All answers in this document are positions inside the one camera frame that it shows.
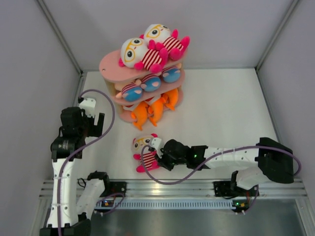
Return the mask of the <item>white glasses plush face up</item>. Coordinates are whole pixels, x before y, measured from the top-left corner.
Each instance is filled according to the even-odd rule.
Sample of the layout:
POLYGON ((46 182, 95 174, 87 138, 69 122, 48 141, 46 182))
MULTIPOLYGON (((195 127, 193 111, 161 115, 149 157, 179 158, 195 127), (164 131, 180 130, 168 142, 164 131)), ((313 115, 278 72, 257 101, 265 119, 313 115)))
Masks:
POLYGON ((145 148, 143 151, 143 159, 141 159, 141 151, 145 145, 148 145, 152 138, 156 138, 158 135, 156 133, 143 134, 137 136, 132 141, 132 153, 133 158, 139 161, 139 166, 136 168, 138 173, 144 173, 145 168, 148 171, 159 169, 158 162, 155 160, 156 151, 149 151, 145 148))

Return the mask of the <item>white plush face down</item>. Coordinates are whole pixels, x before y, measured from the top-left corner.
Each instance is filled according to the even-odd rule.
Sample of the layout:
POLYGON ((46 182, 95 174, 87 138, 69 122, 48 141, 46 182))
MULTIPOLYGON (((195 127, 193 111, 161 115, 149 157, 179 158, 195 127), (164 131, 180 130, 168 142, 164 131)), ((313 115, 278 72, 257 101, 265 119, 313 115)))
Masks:
POLYGON ((120 50, 119 66, 136 70, 147 70, 153 74, 162 71, 168 61, 168 51, 165 48, 156 50, 148 46, 144 39, 135 37, 126 40, 120 50))

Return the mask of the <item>white glasses plush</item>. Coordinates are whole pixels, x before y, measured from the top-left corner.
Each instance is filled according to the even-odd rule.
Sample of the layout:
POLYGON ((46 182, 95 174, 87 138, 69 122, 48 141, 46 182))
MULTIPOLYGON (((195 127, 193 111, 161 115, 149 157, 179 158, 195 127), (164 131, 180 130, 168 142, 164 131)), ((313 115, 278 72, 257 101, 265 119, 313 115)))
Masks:
POLYGON ((190 37, 185 36, 182 39, 178 38, 178 30, 170 30, 163 24, 151 24, 140 35, 147 45, 158 51, 166 49, 171 60, 179 60, 185 53, 190 44, 190 37))

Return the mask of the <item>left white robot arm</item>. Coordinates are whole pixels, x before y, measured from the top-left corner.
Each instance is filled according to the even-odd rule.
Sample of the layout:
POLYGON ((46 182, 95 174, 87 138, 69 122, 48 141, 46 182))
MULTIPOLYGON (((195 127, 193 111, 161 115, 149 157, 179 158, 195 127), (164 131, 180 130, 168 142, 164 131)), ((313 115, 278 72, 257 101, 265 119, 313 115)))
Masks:
POLYGON ((50 146, 54 170, 51 211, 46 225, 40 229, 41 236, 89 236, 91 216, 100 196, 107 196, 111 184, 106 172, 90 173, 83 194, 78 199, 77 171, 88 147, 85 139, 94 137, 97 141, 106 135, 103 131, 105 115, 94 116, 79 107, 62 110, 57 138, 50 146))

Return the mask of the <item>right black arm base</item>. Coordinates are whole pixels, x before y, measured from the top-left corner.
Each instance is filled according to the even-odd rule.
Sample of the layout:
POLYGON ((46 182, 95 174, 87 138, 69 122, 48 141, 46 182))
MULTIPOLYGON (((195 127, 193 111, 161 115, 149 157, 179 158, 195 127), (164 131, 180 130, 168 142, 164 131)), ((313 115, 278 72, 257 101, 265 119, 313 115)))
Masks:
POLYGON ((233 199, 236 197, 255 197, 259 195, 257 186, 249 190, 240 188, 236 184, 236 176, 238 171, 232 173, 231 180, 214 181, 214 191, 216 197, 223 197, 224 199, 233 199))

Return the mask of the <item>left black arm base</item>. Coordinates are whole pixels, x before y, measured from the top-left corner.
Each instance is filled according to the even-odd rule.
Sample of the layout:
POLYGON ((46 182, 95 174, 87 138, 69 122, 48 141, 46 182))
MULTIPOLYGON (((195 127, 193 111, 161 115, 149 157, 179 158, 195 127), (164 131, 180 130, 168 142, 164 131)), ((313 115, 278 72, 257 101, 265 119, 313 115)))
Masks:
POLYGON ((90 173, 87 177, 87 187, 92 185, 93 190, 100 193, 101 197, 106 197, 114 193, 122 193, 126 195, 125 181, 110 180, 109 175, 106 172, 95 171, 90 173))

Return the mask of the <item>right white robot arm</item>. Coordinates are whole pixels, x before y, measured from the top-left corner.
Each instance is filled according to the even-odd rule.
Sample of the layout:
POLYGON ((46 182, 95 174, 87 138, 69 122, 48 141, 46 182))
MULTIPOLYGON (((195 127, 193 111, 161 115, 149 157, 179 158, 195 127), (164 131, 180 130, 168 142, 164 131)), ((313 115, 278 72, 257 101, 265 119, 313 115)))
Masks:
POLYGON ((229 188, 235 195, 268 181, 294 182, 292 150, 267 137, 260 138, 254 146, 231 149, 207 145, 189 147, 174 139, 164 143, 160 138, 153 138, 149 149, 156 151, 158 165, 169 171, 177 165, 185 165, 194 172, 230 168, 229 188))

